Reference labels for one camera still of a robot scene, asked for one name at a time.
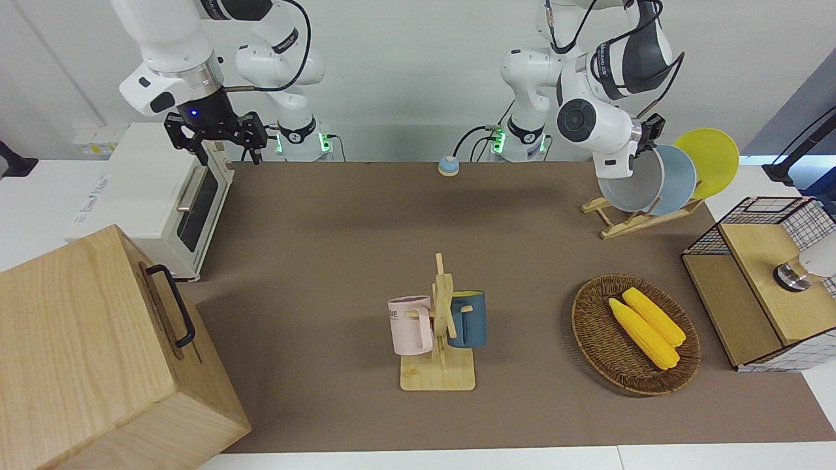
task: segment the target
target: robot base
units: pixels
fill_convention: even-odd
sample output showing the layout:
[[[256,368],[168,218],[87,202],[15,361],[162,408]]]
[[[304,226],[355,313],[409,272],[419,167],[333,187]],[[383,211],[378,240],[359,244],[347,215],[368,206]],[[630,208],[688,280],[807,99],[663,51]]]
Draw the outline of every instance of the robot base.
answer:
[[[499,135],[497,143],[491,147],[493,161],[510,161],[521,163],[525,161],[540,161],[546,152],[545,134],[540,135],[533,143],[523,144],[516,138]]]
[[[301,143],[294,144],[283,134],[277,134],[278,143],[272,150],[265,149],[264,161],[333,161],[331,140],[319,132],[319,126]]]

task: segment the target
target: light blue plate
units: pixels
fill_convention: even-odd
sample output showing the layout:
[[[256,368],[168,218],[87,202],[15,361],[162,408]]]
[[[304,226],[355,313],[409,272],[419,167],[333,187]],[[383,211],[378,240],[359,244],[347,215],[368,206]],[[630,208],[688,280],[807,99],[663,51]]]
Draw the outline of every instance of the light blue plate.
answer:
[[[696,168],[688,154],[674,146],[657,146],[656,153],[661,157],[665,171],[659,193],[662,200],[650,215],[664,216],[680,210],[691,199],[696,187]],[[652,205],[642,210],[647,211]]]

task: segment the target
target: corn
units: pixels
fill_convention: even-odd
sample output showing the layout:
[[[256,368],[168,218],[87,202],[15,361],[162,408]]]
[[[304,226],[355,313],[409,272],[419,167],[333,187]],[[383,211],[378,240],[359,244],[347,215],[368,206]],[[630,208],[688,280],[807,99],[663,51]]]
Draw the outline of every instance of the corn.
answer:
[[[615,319],[642,352],[662,370],[668,370],[679,362],[679,354],[639,314],[617,299],[609,300]]]
[[[658,305],[654,304],[653,300],[648,299],[635,287],[627,289],[621,297],[654,330],[658,331],[669,345],[682,346],[682,342],[685,341],[685,332]]]

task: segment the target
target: wicker basket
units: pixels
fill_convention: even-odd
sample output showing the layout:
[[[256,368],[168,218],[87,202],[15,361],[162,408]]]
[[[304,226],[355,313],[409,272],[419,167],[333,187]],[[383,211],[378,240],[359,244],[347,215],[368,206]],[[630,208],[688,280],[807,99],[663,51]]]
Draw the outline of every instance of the wicker basket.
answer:
[[[685,332],[676,348],[679,364],[661,370],[643,353],[615,320],[607,299],[635,287],[667,313]],[[587,282],[572,304],[572,330],[590,364],[608,381],[640,395],[655,396],[688,385],[700,366],[700,342],[688,315],[668,294],[642,279],[608,274]]]

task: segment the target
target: yellow plate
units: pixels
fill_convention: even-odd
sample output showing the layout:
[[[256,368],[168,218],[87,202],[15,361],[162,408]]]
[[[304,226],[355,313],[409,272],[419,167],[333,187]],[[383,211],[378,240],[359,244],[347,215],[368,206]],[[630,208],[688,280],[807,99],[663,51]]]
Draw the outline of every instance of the yellow plate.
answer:
[[[728,134],[718,129],[704,127],[689,130],[674,142],[674,147],[684,151],[694,162],[697,187],[694,199],[714,196],[726,189],[737,174],[740,151]]]

